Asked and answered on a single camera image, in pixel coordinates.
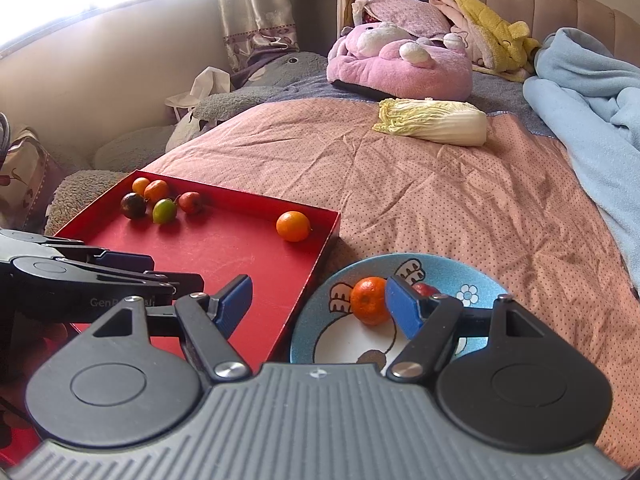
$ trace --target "yellow cloth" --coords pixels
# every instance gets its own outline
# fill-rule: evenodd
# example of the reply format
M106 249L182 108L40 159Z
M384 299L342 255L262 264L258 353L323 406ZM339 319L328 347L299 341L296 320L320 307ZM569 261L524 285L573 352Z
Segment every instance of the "yellow cloth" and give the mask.
M533 73L532 53L540 47L540 43L530 38L527 23L509 23L480 0L455 2L470 25L475 25L475 33L484 39L491 51L492 63L485 64L485 70L482 72L516 72L524 68L527 72Z
M379 118L373 129L383 134L456 146L482 146L486 141L486 114L469 103L384 99Z

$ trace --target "small orange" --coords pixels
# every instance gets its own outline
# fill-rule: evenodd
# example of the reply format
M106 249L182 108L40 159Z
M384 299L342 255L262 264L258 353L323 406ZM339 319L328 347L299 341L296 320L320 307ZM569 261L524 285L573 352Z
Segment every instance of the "small orange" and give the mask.
M144 196L146 186L148 185L149 185L149 179L141 176L140 178L137 178L136 180L133 181L133 184L131 185L131 190L134 193L138 193L140 196Z
M145 200L148 200L151 204L155 204L163 198L168 198L170 193L169 185L164 180L154 180L145 187L143 196Z
M301 242L309 236L311 223L300 211L287 211L278 218L276 231L287 242Z
M391 318L385 304L384 278L371 276L353 286L351 291L351 312L366 325L379 325Z

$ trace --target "cartoon plate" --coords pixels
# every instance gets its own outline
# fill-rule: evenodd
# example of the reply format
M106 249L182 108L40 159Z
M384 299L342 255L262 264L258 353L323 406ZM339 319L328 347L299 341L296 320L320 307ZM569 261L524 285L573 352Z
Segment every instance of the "cartoon plate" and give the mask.
M400 276L413 285L425 282L458 298L465 306L491 308L504 290L473 267L433 254L382 254L336 272L306 303L291 339L290 359L296 364L376 363L382 373L407 339L393 320L366 326L351 313L351 289L362 278ZM481 349L486 338L461 338L455 356Z

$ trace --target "headboard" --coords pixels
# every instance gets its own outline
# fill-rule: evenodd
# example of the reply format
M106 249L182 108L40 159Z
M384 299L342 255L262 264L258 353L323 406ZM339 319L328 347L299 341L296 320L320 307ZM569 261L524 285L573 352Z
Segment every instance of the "headboard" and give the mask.
M481 0L508 22L523 21L543 41L560 27L580 28L618 59L640 66L640 25L596 0Z

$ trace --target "red fruit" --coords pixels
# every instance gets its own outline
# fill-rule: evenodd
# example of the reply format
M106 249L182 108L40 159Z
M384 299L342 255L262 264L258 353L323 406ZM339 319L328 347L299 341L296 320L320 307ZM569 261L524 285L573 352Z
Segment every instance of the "red fruit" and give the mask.
M202 210L202 197L195 191L182 193L178 197L178 206L180 206L180 209L187 213L187 215L192 215Z
M412 285L413 290L415 290L421 296L433 296L434 294L439 294L440 291L434 286L427 285L423 282L414 283Z

